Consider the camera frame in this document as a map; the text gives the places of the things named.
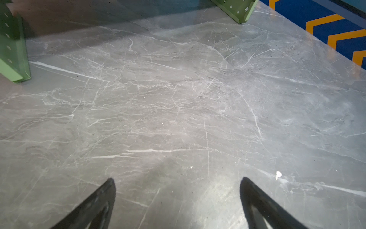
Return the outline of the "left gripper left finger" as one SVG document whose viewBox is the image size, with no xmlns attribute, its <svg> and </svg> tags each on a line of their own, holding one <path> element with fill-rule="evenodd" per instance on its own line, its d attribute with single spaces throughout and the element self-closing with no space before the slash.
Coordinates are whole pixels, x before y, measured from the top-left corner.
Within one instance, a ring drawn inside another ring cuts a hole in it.
<svg viewBox="0 0 366 229">
<path fill-rule="evenodd" d="M 111 220 L 115 197 L 116 186 L 113 178 L 109 178 L 52 228 L 107 229 Z"/>
</svg>

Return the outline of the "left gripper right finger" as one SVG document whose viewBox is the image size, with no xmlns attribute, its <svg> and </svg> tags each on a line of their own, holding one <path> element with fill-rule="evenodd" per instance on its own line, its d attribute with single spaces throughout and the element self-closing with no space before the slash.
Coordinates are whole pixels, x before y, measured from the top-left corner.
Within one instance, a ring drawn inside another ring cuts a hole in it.
<svg viewBox="0 0 366 229">
<path fill-rule="evenodd" d="M 243 177 L 240 199 L 250 229 L 305 229 L 306 226 L 289 214 L 251 179 Z"/>
</svg>

